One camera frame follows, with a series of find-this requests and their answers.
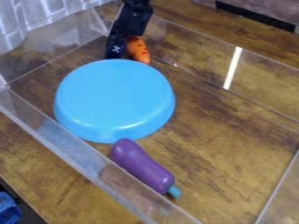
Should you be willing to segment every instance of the purple eggplant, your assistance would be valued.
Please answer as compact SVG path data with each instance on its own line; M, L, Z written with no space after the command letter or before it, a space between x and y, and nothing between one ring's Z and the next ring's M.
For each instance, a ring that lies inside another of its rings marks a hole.
M112 160L159 193L169 193L176 199L181 190L173 184L173 175L155 162L132 140L122 138L112 147Z

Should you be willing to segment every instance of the transparent container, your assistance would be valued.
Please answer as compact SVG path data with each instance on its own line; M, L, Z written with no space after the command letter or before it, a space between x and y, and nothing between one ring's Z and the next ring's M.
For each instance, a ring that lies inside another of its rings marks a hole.
M104 59L121 3L86 6L29 31L0 56L1 112L144 222L289 223L272 211L281 209L279 193L295 195L284 183L296 170L297 69L152 16L144 42L151 66L171 82L176 109L137 143L176 177L183 195L172 200L113 164L109 144L80 140L53 119L62 78Z

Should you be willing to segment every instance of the blue bowl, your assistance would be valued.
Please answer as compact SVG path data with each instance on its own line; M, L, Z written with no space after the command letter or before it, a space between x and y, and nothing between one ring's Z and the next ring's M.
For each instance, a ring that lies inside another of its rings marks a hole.
M77 68L61 81L53 102L58 123L77 137L105 144L151 135L173 108L173 91L163 74L126 59Z

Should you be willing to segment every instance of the orange object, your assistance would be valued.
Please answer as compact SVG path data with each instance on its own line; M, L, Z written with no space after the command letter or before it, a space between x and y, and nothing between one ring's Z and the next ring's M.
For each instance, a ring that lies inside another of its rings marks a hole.
M139 62L149 65L151 63L149 52L145 48L145 42L143 41L140 37L131 36L126 38L125 50L133 60L137 60Z

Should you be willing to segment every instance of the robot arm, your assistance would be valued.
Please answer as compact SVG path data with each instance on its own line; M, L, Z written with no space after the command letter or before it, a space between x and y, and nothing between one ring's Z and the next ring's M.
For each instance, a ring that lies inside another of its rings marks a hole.
M126 49L126 38L143 36L153 15L149 0L122 0L124 7L106 38L106 59L118 59Z

